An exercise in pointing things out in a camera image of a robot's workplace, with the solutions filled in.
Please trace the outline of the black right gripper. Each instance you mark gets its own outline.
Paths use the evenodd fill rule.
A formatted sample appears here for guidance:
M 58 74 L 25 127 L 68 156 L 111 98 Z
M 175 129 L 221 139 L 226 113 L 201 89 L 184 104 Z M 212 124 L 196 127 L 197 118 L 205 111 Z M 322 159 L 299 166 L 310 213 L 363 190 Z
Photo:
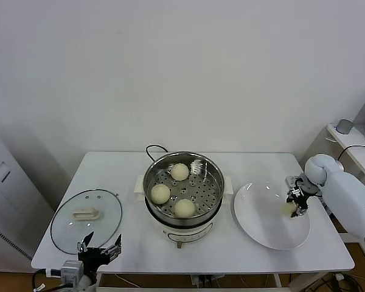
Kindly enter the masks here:
M 294 203 L 296 205 L 295 210 L 291 213 L 291 218 L 303 216 L 308 209 L 307 204 L 308 196 L 303 193 L 300 187 L 290 187 L 286 203 Z

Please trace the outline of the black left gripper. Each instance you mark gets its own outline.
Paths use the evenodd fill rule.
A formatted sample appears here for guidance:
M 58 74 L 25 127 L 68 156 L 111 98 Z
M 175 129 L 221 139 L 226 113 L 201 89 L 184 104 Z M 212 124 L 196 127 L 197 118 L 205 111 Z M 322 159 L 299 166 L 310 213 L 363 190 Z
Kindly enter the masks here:
M 84 274 L 95 276 L 97 270 L 103 265 L 109 265 L 118 258 L 121 253 L 122 235 L 120 234 L 114 244 L 108 248 L 88 248 L 94 232 L 86 235 L 84 239 L 77 243 L 78 259 L 83 263 Z

